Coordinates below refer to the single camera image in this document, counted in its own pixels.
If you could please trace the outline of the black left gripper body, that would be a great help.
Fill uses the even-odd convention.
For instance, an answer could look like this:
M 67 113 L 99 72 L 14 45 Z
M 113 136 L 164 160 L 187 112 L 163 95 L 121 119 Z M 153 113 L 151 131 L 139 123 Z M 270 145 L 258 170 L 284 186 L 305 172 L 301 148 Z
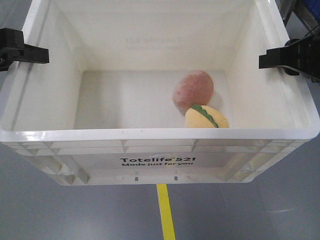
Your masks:
M 0 29 L 0 71 L 8 71 L 14 61 L 20 61 L 25 47 L 24 34 L 21 30 Z

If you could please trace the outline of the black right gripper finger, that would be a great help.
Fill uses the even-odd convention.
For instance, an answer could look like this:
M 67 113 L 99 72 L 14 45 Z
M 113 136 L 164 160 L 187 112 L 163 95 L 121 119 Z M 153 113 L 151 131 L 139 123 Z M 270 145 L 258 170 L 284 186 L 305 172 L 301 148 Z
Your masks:
M 291 76 L 299 74 L 311 76 L 313 73 L 312 48 L 311 37 L 289 40 L 285 46 L 268 49 L 265 55 L 260 55 L 258 68 L 281 67 Z

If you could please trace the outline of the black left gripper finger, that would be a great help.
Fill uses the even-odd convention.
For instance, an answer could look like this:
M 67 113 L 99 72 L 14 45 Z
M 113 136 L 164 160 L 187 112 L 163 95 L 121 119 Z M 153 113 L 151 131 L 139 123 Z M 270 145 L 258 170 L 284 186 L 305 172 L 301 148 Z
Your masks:
M 48 64 L 49 50 L 47 48 L 24 44 L 24 48 L 18 50 L 18 55 L 14 57 L 14 60 L 35 64 Z

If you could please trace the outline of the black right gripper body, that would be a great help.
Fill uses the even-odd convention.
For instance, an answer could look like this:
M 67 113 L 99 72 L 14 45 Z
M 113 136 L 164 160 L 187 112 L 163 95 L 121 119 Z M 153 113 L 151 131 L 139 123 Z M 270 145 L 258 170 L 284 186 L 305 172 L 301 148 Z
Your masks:
M 307 66 L 309 74 L 312 76 L 312 82 L 320 82 L 320 33 L 312 35 L 311 42 L 308 45 Z

